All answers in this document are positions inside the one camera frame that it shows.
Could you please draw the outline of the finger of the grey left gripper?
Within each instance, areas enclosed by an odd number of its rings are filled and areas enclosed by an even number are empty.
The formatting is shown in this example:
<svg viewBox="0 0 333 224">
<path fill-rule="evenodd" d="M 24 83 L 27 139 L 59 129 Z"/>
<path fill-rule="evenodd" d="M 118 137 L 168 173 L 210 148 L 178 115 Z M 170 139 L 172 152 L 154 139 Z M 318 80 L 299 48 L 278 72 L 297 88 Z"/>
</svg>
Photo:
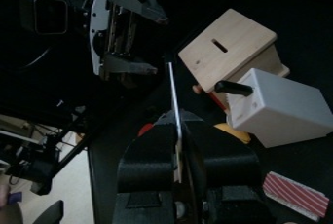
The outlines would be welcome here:
<svg viewBox="0 0 333 224">
<path fill-rule="evenodd" d="M 148 63 L 130 61 L 124 57 L 107 54 L 100 66 L 100 74 L 107 76 L 110 73 L 151 75 L 158 73 L 158 68 Z"/>
<path fill-rule="evenodd" d="M 126 10 L 158 24 L 168 22 L 167 13 L 158 0 L 111 0 L 111 2 L 114 11 L 118 13 Z"/>
</svg>

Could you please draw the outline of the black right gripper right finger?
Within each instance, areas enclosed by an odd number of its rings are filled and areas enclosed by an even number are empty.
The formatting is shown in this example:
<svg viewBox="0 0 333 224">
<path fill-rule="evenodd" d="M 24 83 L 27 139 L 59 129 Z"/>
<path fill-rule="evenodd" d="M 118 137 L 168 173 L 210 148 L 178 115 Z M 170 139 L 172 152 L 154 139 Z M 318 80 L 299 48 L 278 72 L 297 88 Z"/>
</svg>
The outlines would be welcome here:
<svg viewBox="0 0 333 224">
<path fill-rule="evenodd" d="M 274 224 L 251 148 L 194 113 L 180 112 L 183 155 L 198 224 Z"/>
</svg>

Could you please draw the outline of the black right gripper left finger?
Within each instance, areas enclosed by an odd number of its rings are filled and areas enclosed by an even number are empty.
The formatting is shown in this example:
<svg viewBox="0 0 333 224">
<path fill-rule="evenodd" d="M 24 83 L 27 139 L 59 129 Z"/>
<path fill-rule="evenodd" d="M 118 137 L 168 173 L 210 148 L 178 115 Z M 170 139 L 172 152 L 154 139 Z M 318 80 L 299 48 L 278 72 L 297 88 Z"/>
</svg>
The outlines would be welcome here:
<svg viewBox="0 0 333 224">
<path fill-rule="evenodd" d="M 112 224 L 174 224 L 174 113 L 128 144 L 118 169 Z"/>
</svg>

